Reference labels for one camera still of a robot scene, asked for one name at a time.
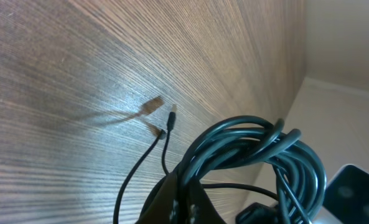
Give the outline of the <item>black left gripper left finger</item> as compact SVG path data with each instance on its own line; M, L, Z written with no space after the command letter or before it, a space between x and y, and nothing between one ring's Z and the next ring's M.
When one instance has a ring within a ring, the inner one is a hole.
M173 224L180 211L177 193L177 175L163 177L151 190L136 224Z

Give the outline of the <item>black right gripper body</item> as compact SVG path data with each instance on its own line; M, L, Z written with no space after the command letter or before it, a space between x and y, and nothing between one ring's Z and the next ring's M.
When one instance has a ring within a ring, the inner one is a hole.
M327 181L322 164L273 164L276 192L250 190L275 199L274 205L252 203L237 223L369 223L369 173L344 165Z

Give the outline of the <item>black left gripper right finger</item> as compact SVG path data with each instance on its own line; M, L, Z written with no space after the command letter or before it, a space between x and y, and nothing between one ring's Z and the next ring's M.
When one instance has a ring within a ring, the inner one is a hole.
M189 182L189 223L190 224L225 224L197 180Z

